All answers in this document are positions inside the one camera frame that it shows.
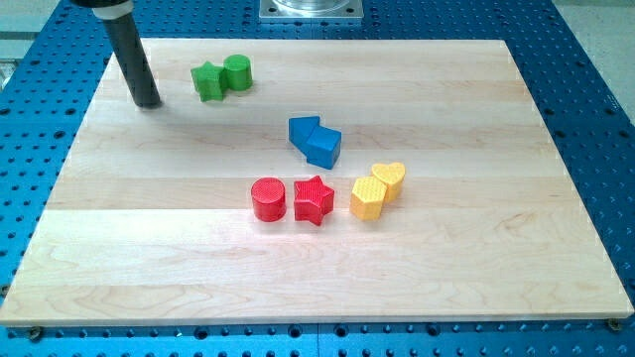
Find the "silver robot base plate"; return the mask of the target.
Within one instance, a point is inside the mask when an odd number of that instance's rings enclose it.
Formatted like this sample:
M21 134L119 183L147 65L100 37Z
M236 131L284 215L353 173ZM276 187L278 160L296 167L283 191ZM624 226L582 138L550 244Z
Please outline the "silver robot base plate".
M261 20L351 19L364 17L362 0L261 0Z

